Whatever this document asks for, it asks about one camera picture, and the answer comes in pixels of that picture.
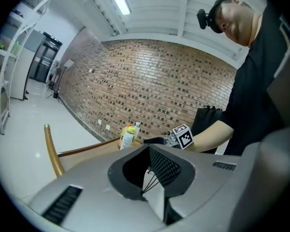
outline doorway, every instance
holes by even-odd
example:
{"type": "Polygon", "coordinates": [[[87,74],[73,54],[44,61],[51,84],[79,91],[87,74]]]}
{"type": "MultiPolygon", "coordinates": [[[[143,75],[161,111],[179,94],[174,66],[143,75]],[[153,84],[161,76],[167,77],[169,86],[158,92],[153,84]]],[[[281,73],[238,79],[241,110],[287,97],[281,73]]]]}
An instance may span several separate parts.
{"type": "Polygon", "coordinates": [[[56,42],[46,35],[32,62],[29,74],[30,79],[46,83],[48,72],[60,47],[60,42],[56,42]]]}

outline shelving unit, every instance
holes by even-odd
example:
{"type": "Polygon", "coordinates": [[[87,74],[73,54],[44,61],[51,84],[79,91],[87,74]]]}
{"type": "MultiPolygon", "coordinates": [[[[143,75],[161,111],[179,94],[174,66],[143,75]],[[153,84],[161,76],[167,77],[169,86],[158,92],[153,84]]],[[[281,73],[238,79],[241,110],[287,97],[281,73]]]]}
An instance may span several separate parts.
{"type": "Polygon", "coordinates": [[[3,58],[2,67],[0,71],[0,132],[4,135],[4,124],[7,120],[7,117],[10,116],[10,94],[11,87],[13,82],[13,76],[15,67],[17,65],[18,57],[20,55],[21,50],[23,49],[28,37],[33,31],[34,26],[37,22],[42,18],[42,16],[46,13],[48,5],[51,0],[25,0],[24,4],[27,5],[30,9],[30,15],[27,18],[23,18],[14,12],[10,12],[8,22],[12,21],[13,25],[17,27],[17,31],[14,37],[11,39],[7,50],[0,49],[0,57],[3,58]],[[17,42],[17,39],[20,35],[25,34],[25,37],[22,41],[22,44],[19,45],[17,54],[14,55],[13,47],[17,42]],[[8,80],[5,80],[5,73],[9,72],[8,80]],[[1,107],[1,97],[2,97],[2,89],[4,88],[7,94],[7,103],[2,111],[1,107]]]}

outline gray machine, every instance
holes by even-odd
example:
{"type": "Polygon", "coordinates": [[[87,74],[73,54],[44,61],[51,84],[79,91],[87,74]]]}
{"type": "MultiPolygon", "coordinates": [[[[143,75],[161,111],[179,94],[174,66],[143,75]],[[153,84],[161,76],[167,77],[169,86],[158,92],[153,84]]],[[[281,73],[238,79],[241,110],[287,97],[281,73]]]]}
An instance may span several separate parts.
{"type": "Polygon", "coordinates": [[[247,146],[240,157],[181,150],[165,137],[161,145],[76,165],[37,193],[30,207],[74,232],[248,229],[290,182],[290,48],[268,93],[286,127],[247,146]],[[143,196],[148,167],[164,187],[163,221],[143,196]]]}

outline black bag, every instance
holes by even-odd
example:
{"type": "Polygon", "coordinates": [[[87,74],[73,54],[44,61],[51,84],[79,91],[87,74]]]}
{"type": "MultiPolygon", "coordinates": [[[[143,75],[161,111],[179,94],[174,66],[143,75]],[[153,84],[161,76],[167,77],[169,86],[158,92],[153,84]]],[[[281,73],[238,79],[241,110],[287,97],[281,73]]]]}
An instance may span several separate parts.
{"type": "MultiPolygon", "coordinates": [[[[220,108],[216,109],[215,106],[212,108],[210,106],[199,108],[191,127],[192,136],[195,136],[209,128],[212,124],[220,119],[221,114],[222,110],[220,108]]],[[[214,148],[207,150],[204,153],[215,154],[216,150],[217,148],[214,148]]]]}

